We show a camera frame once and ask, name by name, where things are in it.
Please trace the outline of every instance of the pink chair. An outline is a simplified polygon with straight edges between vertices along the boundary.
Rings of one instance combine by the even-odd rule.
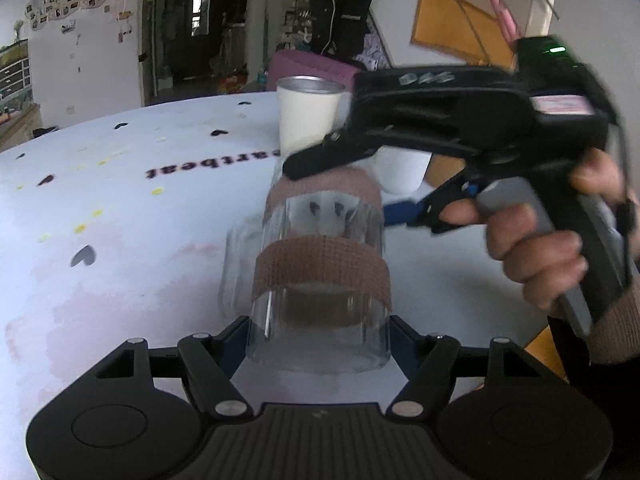
[[[301,50],[279,50],[269,63],[267,91],[276,89],[276,81],[290,75],[312,75],[342,83],[351,91],[353,76],[360,70],[354,66]]]

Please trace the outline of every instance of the screw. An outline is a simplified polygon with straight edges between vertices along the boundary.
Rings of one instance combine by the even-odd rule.
[[[419,402],[415,402],[415,400],[400,400],[391,407],[391,411],[397,416],[414,418],[420,415],[424,411],[424,408]]]
[[[216,413],[223,416],[239,416],[247,410],[242,400],[223,400],[216,404]]]

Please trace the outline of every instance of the floor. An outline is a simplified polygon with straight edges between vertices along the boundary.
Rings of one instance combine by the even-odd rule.
[[[208,76],[180,81],[172,88],[158,91],[158,97],[152,97],[149,105],[169,103],[173,101],[183,101],[196,97],[206,97],[216,95],[218,92],[218,82]]]

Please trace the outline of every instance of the brown mesh tape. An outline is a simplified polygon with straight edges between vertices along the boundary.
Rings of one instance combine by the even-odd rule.
[[[279,240],[255,261],[254,300],[268,290],[302,283],[341,285],[391,306],[385,261],[374,248],[346,238],[313,235]]]
[[[296,181],[282,176],[267,195],[263,221],[267,221],[271,212],[287,198],[316,191],[341,191],[382,209],[378,184],[366,171],[353,166],[343,166]]]

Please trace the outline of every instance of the black heart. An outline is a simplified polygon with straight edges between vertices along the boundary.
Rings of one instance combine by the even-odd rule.
[[[80,249],[76,256],[71,260],[71,266],[75,267],[80,262],[84,262],[85,265],[89,266],[95,261],[95,250],[91,245],[85,245],[82,249]]]

